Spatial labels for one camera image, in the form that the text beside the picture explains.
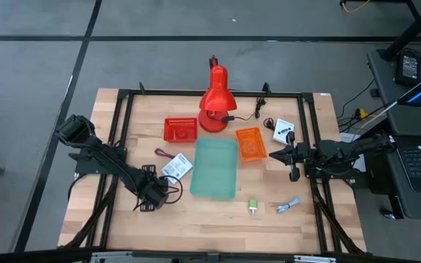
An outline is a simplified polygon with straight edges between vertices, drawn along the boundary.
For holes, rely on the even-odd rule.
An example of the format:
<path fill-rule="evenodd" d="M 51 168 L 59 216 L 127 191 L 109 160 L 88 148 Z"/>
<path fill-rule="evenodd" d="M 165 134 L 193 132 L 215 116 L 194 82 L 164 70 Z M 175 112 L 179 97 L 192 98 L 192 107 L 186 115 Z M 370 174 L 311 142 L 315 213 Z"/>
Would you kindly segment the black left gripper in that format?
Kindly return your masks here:
<path fill-rule="evenodd" d="M 157 176 L 155 165 L 143 165 L 141 171 L 144 178 L 140 181 L 138 190 L 139 209 L 140 212 L 153 212 L 161 208 L 169 197 L 168 181 Z"/>

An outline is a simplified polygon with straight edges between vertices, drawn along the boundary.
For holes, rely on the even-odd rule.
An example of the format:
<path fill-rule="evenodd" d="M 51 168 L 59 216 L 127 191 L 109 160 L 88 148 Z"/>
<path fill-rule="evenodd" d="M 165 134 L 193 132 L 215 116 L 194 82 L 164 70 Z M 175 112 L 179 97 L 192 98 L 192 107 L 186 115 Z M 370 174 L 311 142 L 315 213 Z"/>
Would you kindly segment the dark grey side desk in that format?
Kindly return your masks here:
<path fill-rule="evenodd" d="M 392 103 L 406 93 L 406 88 L 392 80 L 395 66 L 380 58 L 376 51 L 367 55 L 378 97 L 385 107 L 386 118 L 368 127 L 370 132 L 385 130 L 388 139 L 394 139 L 396 149 L 392 153 L 365 156 L 368 178 L 374 193 L 386 194 L 390 198 L 396 219 L 421 219 L 421 192 L 414 191 L 401 163 L 398 149 L 421 145 L 421 109 Z"/>

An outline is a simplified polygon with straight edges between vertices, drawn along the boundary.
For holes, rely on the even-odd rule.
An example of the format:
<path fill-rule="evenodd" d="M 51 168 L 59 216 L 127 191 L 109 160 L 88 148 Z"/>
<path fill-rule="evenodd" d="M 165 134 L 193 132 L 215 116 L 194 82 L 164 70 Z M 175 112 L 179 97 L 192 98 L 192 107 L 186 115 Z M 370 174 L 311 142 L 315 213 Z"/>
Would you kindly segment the teal translucent plastic bin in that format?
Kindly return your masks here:
<path fill-rule="evenodd" d="M 200 137 L 196 141 L 190 193 L 195 197 L 234 199 L 238 174 L 235 140 Z"/>

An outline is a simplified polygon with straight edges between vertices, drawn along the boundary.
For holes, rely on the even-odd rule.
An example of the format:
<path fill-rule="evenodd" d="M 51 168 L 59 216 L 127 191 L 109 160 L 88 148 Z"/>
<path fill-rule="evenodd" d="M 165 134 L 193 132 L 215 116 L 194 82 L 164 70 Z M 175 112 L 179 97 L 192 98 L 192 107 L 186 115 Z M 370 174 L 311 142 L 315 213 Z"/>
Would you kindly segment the black desk leg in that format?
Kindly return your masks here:
<path fill-rule="evenodd" d="M 421 33 L 421 15 L 412 0 L 405 0 L 414 22 L 385 50 L 378 50 L 379 56 L 385 61 L 392 61 L 419 33 Z"/>

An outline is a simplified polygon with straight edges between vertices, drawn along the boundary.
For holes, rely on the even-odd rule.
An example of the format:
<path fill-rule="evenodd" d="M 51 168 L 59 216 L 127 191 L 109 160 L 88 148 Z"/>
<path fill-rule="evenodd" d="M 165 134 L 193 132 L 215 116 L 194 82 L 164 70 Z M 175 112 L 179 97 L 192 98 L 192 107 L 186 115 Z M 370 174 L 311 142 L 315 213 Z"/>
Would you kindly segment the red plastic basket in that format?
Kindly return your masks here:
<path fill-rule="evenodd" d="M 170 143 L 195 142 L 197 118 L 165 118 L 164 141 Z"/>

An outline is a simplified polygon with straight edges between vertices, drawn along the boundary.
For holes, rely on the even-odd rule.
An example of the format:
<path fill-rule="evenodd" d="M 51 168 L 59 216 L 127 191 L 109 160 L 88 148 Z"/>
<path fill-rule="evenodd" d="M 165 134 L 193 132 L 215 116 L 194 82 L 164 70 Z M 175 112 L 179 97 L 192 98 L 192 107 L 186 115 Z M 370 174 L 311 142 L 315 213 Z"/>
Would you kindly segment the orange plastic basket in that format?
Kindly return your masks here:
<path fill-rule="evenodd" d="M 261 131 L 258 127 L 235 131 L 242 162 L 258 161 L 268 157 Z"/>

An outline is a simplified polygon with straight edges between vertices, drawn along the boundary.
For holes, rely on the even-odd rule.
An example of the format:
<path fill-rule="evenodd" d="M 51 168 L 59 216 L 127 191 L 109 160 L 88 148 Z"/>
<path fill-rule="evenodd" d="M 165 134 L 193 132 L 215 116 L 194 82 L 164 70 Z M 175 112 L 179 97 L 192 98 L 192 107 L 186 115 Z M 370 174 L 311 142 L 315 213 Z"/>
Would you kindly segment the black aluminium table frame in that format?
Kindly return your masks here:
<path fill-rule="evenodd" d="M 101 88 L 97 91 L 91 121 L 101 140 L 110 133 L 111 122 L 118 97 L 118 89 Z M 165 118 L 197 117 L 204 91 L 132 91 L 132 111 L 126 133 L 127 163 L 140 167 L 155 164 L 160 169 L 167 163 L 165 157 L 154 153 L 161 148 L 168 153 L 182 153 L 194 163 L 194 143 L 168 143 L 164 137 Z M 295 124 L 296 142 L 303 141 L 307 131 L 311 144 L 315 137 L 323 140 L 340 140 L 335 111 L 330 94 L 306 95 L 305 130 L 299 117 L 301 94 L 295 98 L 282 97 L 288 93 L 273 91 L 263 106 L 261 119 L 232 121 L 217 134 L 198 128 L 201 137 L 233 140 L 237 129 L 259 127 L 267 152 L 283 148 L 273 141 L 272 132 L 265 129 L 262 120 L 280 118 Z M 310 106 L 314 106 L 319 135 L 314 135 Z M 192 172 L 181 182 L 183 196 L 173 205 L 164 205 L 157 211 L 141 213 L 133 211 L 136 197 L 122 183 L 118 184 L 107 248 L 146 251 L 193 251 L 193 252 L 249 252 L 275 254 L 317 254 L 321 251 L 310 183 L 303 176 L 298 182 L 290 182 L 289 167 L 271 158 L 241 162 L 238 158 L 236 196 L 232 200 L 195 197 L 189 192 Z M 94 206 L 99 175 L 87 175 L 76 183 L 64 216 L 58 245 L 73 239 L 87 221 Z M 339 223 L 354 241 L 366 250 L 363 231 L 352 189 L 342 180 L 330 180 L 333 207 Z M 276 206 L 300 197 L 300 204 L 287 212 L 277 214 Z M 258 202 L 257 211 L 248 209 L 249 200 Z"/>

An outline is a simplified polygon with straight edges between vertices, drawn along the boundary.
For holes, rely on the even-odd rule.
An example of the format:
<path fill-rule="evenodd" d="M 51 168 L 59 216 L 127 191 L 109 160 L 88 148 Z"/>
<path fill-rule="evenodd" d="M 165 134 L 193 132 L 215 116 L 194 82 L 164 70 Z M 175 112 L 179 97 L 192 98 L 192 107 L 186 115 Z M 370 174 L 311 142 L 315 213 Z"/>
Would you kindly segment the grey metal bracket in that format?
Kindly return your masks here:
<path fill-rule="evenodd" d="M 105 263 L 107 260 L 133 257 L 131 251 L 104 251 L 92 253 L 89 263 Z"/>
<path fill-rule="evenodd" d="M 294 263 L 337 263 L 335 258 L 294 255 Z"/>

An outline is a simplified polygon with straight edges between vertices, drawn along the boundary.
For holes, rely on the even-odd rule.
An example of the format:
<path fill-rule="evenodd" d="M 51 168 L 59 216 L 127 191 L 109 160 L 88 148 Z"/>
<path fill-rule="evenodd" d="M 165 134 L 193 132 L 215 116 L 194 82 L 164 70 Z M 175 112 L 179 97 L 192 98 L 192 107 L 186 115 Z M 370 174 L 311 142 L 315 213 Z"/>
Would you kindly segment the white paper sheet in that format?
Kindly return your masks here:
<path fill-rule="evenodd" d="M 342 132 L 342 133 L 340 133 L 340 136 L 341 136 L 342 142 L 351 142 L 351 141 L 355 141 L 360 135 Z M 355 162 L 353 162 L 353 167 L 355 169 L 358 169 L 361 172 L 366 171 L 365 158 L 364 158 L 363 154 L 359 155 L 359 159 L 357 159 Z"/>

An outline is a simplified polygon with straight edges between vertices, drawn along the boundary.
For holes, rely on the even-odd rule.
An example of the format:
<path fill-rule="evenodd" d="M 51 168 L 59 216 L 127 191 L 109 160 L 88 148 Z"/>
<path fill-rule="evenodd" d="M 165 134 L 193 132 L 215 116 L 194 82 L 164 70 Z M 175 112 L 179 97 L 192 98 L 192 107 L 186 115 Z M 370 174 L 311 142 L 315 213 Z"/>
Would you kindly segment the black power adapter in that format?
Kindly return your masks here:
<path fill-rule="evenodd" d="M 396 56 L 395 83 L 415 87 L 421 80 L 421 55 L 413 50 L 402 50 Z"/>

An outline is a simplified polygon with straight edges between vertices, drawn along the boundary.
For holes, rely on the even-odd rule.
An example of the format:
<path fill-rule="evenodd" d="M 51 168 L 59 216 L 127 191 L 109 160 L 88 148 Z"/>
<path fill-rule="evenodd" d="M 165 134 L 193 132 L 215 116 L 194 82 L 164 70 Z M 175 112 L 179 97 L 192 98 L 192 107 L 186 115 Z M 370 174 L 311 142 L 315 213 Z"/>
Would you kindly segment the white box with black picture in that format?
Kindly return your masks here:
<path fill-rule="evenodd" d="M 275 124 L 273 139 L 277 142 L 287 144 L 288 132 L 293 132 L 294 130 L 295 125 L 293 123 L 278 118 Z"/>

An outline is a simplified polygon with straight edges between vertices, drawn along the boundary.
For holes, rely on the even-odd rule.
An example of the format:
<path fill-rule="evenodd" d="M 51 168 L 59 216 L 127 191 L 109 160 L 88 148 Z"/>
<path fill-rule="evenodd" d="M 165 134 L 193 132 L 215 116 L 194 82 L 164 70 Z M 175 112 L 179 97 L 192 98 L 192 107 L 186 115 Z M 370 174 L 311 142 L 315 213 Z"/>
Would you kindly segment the red desk lamp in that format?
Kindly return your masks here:
<path fill-rule="evenodd" d="M 198 121 L 207 132 L 217 133 L 227 127 L 232 119 L 229 111 L 237 109 L 234 96 L 229 91 L 227 69 L 217 65 L 210 70 L 210 84 L 200 101 Z"/>

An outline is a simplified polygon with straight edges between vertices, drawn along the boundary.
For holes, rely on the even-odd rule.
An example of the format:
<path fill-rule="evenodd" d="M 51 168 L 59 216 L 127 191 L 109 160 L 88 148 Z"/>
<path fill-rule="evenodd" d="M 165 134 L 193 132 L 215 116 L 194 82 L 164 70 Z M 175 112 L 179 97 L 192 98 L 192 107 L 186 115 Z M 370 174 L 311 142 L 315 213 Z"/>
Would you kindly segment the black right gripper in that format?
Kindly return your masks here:
<path fill-rule="evenodd" d="M 283 164 L 290 164 L 292 171 L 289 178 L 292 182 L 297 182 L 300 177 L 300 169 L 296 163 L 303 164 L 306 178 L 314 178 L 314 163 L 312 162 L 312 149 L 307 142 L 299 142 L 294 144 L 295 133 L 289 131 L 287 134 L 287 142 L 283 149 L 269 153 L 269 157 L 282 162 Z"/>

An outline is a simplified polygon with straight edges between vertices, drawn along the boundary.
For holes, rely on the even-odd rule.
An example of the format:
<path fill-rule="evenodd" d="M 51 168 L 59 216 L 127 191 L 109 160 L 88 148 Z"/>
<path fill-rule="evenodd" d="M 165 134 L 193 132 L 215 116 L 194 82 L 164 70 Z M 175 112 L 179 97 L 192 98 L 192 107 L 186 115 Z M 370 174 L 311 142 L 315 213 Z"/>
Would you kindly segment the black front crossbar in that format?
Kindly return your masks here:
<path fill-rule="evenodd" d="M 101 247 L 90 248 L 56 248 L 43 251 L 24 251 L 0 254 L 0 263 L 73 263 L 90 261 L 92 253 L 107 250 Z M 170 259 L 201 259 L 208 262 L 225 260 L 271 260 L 294 263 L 294 255 L 324 256 L 335 258 L 337 263 L 421 263 L 408 259 L 395 259 L 372 254 L 345 254 L 326 252 L 321 254 L 261 254 L 261 253 L 230 253 L 230 252 L 180 252 L 180 251 L 131 251 L 133 257 L 170 258 Z"/>

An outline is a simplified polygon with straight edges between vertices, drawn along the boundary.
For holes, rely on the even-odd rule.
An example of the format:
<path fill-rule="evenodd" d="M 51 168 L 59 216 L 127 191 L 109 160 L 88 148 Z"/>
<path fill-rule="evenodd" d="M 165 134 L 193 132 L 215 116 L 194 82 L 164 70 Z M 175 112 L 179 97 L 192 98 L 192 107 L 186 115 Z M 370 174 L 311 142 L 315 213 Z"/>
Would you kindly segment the white box with barcode labels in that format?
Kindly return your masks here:
<path fill-rule="evenodd" d="M 192 167 L 192 163 L 182 153 L 179 153 L 162 168 L 162 174 L 172 184 L 175 184 L 187 174 Z"/>

